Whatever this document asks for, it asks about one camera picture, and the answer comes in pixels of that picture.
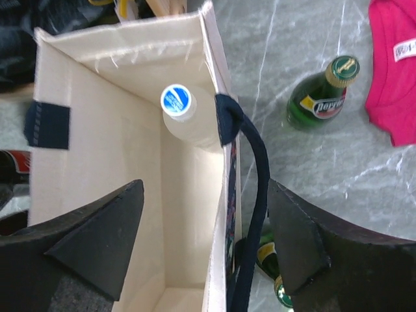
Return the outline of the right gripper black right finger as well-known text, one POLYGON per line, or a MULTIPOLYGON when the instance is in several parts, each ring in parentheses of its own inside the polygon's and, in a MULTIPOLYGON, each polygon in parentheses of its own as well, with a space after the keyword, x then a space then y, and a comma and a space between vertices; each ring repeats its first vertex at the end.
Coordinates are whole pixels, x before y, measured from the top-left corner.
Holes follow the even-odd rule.
POLYGON ((268 185, 285 292, 295 311, 414 311, 415 242, 357 226, 268 185))

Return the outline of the cream canvas tote bag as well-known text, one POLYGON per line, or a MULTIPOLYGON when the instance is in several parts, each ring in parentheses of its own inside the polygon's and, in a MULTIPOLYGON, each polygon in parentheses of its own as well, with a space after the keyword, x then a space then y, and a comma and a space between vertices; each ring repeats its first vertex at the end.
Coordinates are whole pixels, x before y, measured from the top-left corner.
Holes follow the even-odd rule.
POLYGON ((246 311, 270 170, 261 136, 231 93, 213 3, 34 35, 30 222, 139 179, 144 206, 114 310, 246 311), (166 128, 160 97, 172 84, 214 96, 219 153, 166 128))

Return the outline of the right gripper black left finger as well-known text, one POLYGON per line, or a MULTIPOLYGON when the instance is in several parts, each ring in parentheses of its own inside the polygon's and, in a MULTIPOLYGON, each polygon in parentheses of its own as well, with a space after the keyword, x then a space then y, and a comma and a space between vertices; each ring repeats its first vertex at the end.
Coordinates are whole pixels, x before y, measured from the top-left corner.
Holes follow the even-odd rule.
POLYGON ((110 311, 144 206, 136 179, 83 207, 1 237, 2 311, 110 311))

